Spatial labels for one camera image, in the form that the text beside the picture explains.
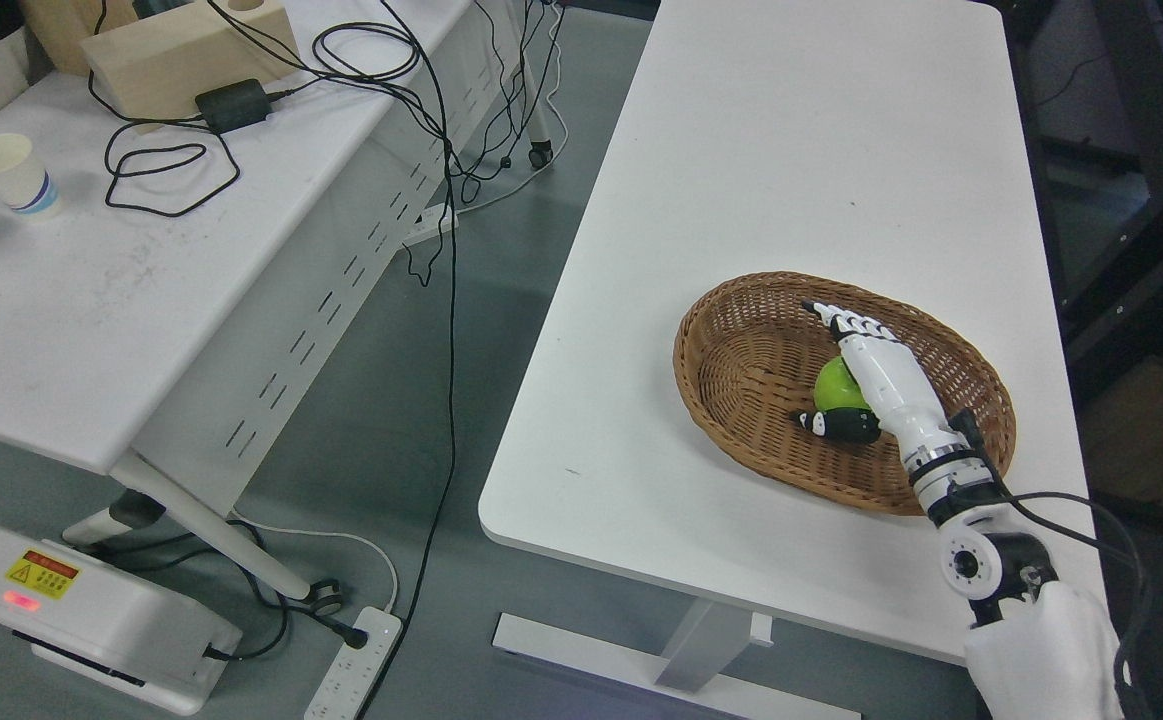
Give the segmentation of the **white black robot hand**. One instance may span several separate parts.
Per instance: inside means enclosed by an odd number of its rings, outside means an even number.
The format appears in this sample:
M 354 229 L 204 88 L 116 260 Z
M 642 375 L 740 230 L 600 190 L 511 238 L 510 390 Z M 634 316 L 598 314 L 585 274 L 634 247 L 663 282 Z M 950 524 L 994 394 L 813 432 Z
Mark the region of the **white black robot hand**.
M 946 409 L 909 345 L 877 319 L 832 304 L 801 302 L 832 332 L 846 368 L 882 430 L 896 437 L 898 456 L 923 507 L 956 484 L 991 480 Z

